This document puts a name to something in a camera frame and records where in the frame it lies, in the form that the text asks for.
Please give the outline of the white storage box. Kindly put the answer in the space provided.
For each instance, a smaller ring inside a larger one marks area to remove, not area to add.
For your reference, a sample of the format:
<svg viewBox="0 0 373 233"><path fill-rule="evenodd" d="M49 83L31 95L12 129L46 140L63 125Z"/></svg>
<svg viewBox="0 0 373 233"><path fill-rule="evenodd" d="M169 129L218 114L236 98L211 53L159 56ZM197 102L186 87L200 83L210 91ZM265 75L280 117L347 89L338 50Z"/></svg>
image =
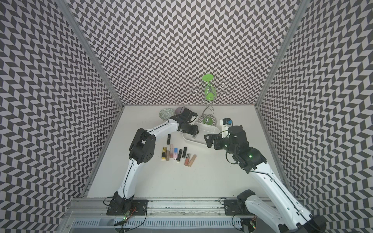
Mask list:
<svg viewBox="0 0 373 233"><path fill-rule="evenodd" d="M207 143L206 143L204 136L209 135L209 134L215 135L220 132L220 129L216 126L211 126L211 125L202 124L198 122L196 122L195 125L198 126L199 133L196 136L183 133L182 136L185 141L206 146Z"/></svg>

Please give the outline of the black lipstick short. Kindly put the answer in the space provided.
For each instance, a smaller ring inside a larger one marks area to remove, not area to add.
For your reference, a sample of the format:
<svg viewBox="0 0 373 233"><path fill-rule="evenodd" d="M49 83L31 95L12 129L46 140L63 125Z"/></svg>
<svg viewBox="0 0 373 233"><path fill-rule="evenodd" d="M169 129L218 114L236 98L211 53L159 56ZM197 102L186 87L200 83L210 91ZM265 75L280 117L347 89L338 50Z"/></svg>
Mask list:
<svg viewBox="0 0 373 233"><path fill-rule="evenodd" d="M186 153L187 153L187 147L184 147L183 154L182 154L183 159L186 158L186 155L187 155Z"/></svg>

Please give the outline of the peach lipstick tube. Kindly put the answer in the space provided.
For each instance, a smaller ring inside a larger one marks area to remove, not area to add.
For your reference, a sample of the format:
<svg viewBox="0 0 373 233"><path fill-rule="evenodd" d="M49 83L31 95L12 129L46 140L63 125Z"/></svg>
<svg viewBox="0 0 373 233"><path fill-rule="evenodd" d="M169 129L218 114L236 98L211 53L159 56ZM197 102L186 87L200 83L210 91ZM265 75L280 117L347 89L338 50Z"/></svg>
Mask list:
<svg viewBox="0 0 373 233"><path fill-rule="evenodd" d="M194 154L191 158L190 158L190 160L189 160L189 163L188 163L188 167L191 167L192 165L193 165L193 163L194 163L194 161L195 161L195 159L197 158L197 155L196 154Z"/></svg>

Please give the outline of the orange lip gloss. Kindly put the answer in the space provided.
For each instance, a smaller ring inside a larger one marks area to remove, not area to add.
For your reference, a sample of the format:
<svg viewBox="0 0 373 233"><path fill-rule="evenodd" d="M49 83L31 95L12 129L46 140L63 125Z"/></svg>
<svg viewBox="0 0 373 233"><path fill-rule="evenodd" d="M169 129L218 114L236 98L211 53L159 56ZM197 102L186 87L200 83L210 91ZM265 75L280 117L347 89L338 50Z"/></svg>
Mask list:
<svg viewBox="0 0 373 233"><path fill-rule="evenodd" d="M186 155L186 159L185 159L185 162L184 162L184 165L185 165L185 166L188 166L189 161L190 161L190 157L191 157L191 154L188 153L188 154Z"/></svg>

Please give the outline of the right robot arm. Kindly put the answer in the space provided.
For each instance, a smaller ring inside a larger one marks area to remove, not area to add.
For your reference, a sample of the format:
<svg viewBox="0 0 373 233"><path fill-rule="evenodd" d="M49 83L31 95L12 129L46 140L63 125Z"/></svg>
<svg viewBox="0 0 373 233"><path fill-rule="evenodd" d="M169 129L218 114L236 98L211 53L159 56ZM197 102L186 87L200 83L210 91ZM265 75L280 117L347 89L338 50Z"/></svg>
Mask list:
<svg viewBox="0 0 373 233"><path fill-rule="evenodd" d="M254 191L245 190L237 196L243 213L251 213L266 222L277 233L323 233L326 218L314 216L306 209L275 175L262 153L251 147L242 126L231 126L224 136L205 135L208 148L225 150L251 179L257 181L274 207L264 203Z"/></svg>

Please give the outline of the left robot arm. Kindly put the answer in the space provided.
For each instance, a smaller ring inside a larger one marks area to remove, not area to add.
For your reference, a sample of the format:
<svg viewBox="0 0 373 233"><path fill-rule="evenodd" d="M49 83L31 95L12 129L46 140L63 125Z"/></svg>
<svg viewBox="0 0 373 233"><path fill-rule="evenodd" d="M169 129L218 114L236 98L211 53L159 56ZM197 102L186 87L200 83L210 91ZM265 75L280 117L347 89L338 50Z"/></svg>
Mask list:
<svg viewBox="0 0 373 233"><path fill-rule="evenodd" d="M129 202L134 197L140 171L143 164L152 159L157 140L174 132L197 135L199 133L198 126L192 124L197 116L198 114L194 112L181 113L170 117L156 127L147 130L138 129L130 145L129 166L126 175L119 189L114 193L112 200L120 203Z"/></svg>

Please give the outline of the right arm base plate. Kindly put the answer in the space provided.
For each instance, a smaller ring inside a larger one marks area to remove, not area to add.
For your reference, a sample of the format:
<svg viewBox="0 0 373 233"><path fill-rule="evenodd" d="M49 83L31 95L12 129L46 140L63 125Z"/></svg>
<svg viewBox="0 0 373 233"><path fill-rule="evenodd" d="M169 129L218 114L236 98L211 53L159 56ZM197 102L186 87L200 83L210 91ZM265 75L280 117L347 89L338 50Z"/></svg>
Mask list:
<svg viewBox="0 0 373 233"><path fill-rule="evenodd" d="M236 200L223 200L224 211L226 216L233 216L233 215L249 215L249 212L240 210Z"/></svg>

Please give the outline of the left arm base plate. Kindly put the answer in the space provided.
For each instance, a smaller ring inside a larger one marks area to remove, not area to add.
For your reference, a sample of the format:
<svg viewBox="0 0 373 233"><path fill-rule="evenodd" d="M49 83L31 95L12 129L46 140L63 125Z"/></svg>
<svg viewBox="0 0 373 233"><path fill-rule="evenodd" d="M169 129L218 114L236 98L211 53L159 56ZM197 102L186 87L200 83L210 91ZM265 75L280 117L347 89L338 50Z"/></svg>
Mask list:
<svg viewBox="0 0 373 233"><path fill-rule="evenodd" d="M106 212L107 216L124 216L127 212L133 213L134 216L145 216L148 200L132 200L125 202L117 202L111 200Z"/></svg>

